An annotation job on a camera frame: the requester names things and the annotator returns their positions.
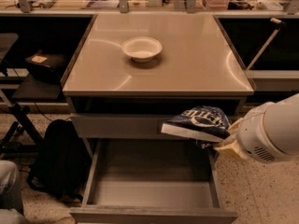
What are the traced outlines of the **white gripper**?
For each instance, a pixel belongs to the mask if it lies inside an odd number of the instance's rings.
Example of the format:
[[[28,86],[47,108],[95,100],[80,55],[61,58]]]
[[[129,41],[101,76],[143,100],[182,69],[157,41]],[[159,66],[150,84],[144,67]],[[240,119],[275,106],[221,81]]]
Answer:
[[[229,128],[236,132],[236,141],[218,143],[214,149],[235,160],[254,160],[263,163],[293,159],[293,105],[285,102],[268,102],[252,108],[244,118],[236,120]]]

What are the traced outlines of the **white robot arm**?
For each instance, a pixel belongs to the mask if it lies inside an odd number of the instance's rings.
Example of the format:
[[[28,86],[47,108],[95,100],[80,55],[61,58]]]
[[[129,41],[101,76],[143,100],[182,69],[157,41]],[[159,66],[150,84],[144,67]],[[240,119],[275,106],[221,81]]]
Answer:
[[[270,164],[298,158],[299,94],[252,108],[229,133],[213,148],[237,161]]]

